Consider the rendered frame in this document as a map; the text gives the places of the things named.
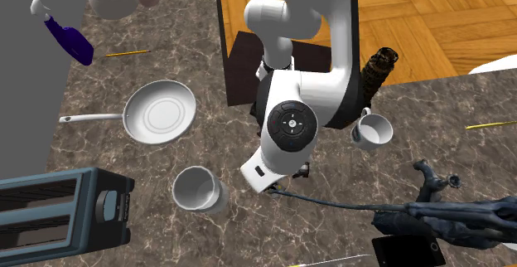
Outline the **dark blue creature figure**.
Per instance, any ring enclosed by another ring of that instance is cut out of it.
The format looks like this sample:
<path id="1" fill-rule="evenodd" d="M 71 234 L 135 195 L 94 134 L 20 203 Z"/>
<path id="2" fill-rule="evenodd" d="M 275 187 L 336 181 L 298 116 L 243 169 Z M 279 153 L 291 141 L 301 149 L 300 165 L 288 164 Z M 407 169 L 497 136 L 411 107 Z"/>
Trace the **dark blue creature figure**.
<path id="1" fill-rule="evenodd" d="M 492 201 L 442 201 L 440 191 L 449 186 L 459 188 L 461 179 L 450 174 L 441 179 L 423 159 L 413 168 L 424 176 L 416 201 L 400 205 L 353 205 L 317 200 L 286 192 L 277 184 L 270 194 L 296 197 L 326 206 L 374 212 L 372 225 L 385 235 L 428 235 L 451 245 L 487 250 L 497 245 L 517 245 L 517 197 Z"/>

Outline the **yellow pencil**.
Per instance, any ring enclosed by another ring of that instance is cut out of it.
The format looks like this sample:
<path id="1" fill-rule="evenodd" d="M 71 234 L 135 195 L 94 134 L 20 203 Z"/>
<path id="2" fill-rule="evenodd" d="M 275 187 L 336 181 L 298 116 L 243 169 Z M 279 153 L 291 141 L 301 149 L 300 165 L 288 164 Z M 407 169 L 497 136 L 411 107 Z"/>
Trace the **yellow pencil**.
<path id="1" fill-rule="evenodd" d="M 130 56 L 130 55 L 145 54 L 145 53 L 150 53 L 150 52 L 152 52 L 152 51 L 151 50 L 126 51 L 126 52 L 106 54 L 104 57 Z"/>
<path id="2" fill-rule="evenodd" d="M 465 127 L 465 130 L 473 130 L 473 129 L 484 129 L 489 127 L 499 127 L 499 126 L 506 126 L 506 125 L 512 125 L 517 124 L 517 121 L 506 121 L 506 122 L 496 122 L 496 123 L 489 123 L 489 124 L 476 124 L 476 125 L 469 125 Z"/>

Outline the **white rounded object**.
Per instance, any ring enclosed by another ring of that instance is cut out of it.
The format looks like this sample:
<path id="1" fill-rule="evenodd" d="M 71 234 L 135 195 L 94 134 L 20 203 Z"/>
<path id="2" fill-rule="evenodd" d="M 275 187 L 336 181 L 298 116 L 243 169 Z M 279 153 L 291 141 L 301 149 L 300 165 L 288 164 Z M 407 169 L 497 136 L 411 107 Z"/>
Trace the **white rounded object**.
<path id="1" fill-rule="evenodd" d="M 517 69 L 517 54 L 505 56 L 498 60 L 485 63 L 481 66 L 477 66 L 469 72 L 469 75 L 511 69 Z"/>

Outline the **white frying pan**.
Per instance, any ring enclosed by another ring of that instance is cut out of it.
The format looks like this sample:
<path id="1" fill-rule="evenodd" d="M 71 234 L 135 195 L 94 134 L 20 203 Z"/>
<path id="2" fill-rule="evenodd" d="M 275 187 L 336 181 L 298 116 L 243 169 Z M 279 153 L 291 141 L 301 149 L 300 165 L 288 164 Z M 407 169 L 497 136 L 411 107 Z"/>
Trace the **white frying pan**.
<path id="1" fill-rule="evenodd" d="M 133 140 L 160 145 L 180 138 L 196 117 L 196 97 L 181 82 L 153 81 L 135 91 L 121 114 L 82 114 L 59 118 L 61 124 L 120 119 Z"/>

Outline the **blue toaster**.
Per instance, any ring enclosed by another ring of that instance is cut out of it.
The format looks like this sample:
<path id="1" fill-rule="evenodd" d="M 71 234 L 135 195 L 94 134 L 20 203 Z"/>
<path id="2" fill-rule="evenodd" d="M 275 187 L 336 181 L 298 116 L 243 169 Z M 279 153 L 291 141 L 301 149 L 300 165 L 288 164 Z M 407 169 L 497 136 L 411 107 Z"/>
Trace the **blue toaster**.
<path id="1" fill-rule="evenodd" d="M 134 184 L 96 167 L 0 180 L 0 267 L 126 245 Z"/>

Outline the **black phone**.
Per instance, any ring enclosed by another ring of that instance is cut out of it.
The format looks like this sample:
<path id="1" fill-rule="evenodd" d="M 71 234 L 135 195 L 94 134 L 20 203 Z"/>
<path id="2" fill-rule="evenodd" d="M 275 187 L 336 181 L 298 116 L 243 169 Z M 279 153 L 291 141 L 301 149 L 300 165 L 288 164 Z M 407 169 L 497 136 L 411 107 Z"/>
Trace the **black phone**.
<path id="1" fill-rule="evenodd" d="M 425 235 L 389 235 L 372 240 L 379 267 L 438 267 L 446 264 L 436 239 Z"/>

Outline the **dark brown rough cylinder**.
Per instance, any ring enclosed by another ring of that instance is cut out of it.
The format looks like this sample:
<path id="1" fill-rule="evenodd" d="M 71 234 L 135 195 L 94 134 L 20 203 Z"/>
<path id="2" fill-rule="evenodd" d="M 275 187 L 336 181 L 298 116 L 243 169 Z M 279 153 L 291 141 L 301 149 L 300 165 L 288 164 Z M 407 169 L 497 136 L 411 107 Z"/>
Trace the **dark brown rough cylinder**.
<path id="1" fill-rule="evenodd" d="M 394 69 L 398 59 L 398 53 L 389 47 L 379 48 L 369 58 L 361 71 L 365 107 L 371 107 L 371 100 Z"/>

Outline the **white handleless cup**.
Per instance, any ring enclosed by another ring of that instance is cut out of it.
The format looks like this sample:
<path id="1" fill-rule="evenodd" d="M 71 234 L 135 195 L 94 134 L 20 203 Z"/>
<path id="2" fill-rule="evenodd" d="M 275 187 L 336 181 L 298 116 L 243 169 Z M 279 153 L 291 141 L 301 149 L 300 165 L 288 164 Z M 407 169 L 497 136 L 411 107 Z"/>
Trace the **white handleless cup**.
<path id="1" fill-rule="evenodd" d="M 185 211 L 215 214 L 227 207 L 230 192 L 209 169 L 192 166 L 176 176 L 172 196 L 176 205 Z"/>

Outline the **blue spray bottle white top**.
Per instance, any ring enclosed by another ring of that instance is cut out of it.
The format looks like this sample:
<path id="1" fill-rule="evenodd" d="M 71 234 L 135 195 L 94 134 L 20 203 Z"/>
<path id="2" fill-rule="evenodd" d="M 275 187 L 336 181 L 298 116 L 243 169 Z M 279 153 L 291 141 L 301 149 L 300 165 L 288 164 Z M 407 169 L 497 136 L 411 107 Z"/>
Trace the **blue spray bottle white top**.
<path id="1" fill-rule="evenodd" d="M 32 0 L 31 14 L 44 23 L 51 35 L 60 46 L 83 66 L 89 66 L 93 61 L 94 48 L 90 42 L 75 28 L 62 27 L 52 15 L 50 9 L 41 0 Z"/>

